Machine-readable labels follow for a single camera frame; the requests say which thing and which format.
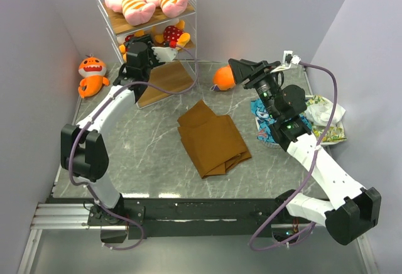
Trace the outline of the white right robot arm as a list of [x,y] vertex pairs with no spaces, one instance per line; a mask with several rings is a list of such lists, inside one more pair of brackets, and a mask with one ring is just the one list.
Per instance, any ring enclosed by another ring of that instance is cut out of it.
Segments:
[[308,220],[307,231],[316,224],[326,227],[331,237],[347,245],[378,224],[381,194],[365,188],[354,180],[321,146],[312,130],[303,122],[305,91],[298,85],[283,87],[283,72],[301,64],[298,56],[285,53],[283,61],[268,63],[229,59],[234,82],[245,89],[255,89],[268,115],[273,119],[269,130],[274,142],[308,170],[327,195],[320,200],[302,194],[305,182],[286,193],[287,198],[254,232],[249,247],[255,251],[254,240],[277,218],[283,223],[299,217]]

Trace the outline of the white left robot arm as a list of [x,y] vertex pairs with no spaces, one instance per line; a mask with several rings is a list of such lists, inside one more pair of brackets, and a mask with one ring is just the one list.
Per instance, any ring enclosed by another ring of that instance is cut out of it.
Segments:
[[129,40],[126,62],[103,101],[83,120],[61,130],[61,166],[70,182],[86,186],[95,203],[103,206],[103,218],[112,225],[123,221],[125,210],[118,205],[121,194],[107,172],[109,155],[104,137],[127,108],[137,103],[149,83],[151,71],[171,62],[177,52],[168,45],[157,47],[149,35]]

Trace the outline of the yellow frog plush polka dress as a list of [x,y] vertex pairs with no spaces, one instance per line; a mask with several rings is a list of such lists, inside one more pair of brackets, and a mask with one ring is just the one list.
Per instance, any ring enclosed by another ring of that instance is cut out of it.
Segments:
[[128,49],[128,45],[129,45],[129,41],[133,38],[139,38],[145,35],[144,30],[139,30],[136,31],[130,35],[127,35],[124,40],[121,42],[121,44],[119,45],[119,51],[122,55],[122,59],[124,62],[127,61],[126,56],[127,56],[127,49]]

